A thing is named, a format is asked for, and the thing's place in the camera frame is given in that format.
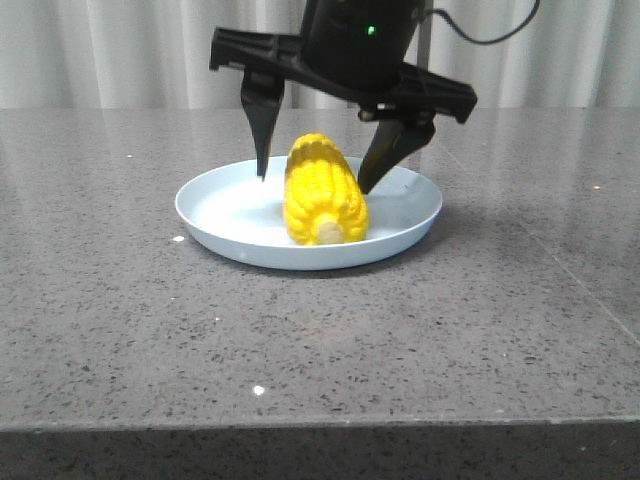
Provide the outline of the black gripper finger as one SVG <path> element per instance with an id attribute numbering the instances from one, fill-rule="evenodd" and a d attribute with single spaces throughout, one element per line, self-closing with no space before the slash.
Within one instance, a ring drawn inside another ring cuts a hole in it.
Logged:
<path id="1" fill-rule="evenodd" d="M 241 85 L 241 104 L 252 133 L 256 174 L 265 179 L 271 140 L 284 96 L 284 79 L 246 69 Z"/>
<path id="2" fill-rule="evenodd" d="M 399 162 L 431 141 L 435 134 L 433 119 L 434 114 L 429 112 L 414 119 L 390 119 L 378 123 L 357 176 L 364 194 L 369 194 Z"/>

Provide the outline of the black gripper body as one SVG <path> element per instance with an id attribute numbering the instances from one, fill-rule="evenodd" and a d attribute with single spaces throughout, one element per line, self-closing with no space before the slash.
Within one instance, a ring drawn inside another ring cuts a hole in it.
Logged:
<path id="1" fill-rule="evenodd" d="M 298 82 L 358 104 L 363 121 L 444 114 L 463 123 L 473 88 L 404 60 L 426 13 L 423 1 L 310 1 L 297 35 L 216 28 L 210 67 Z"/>

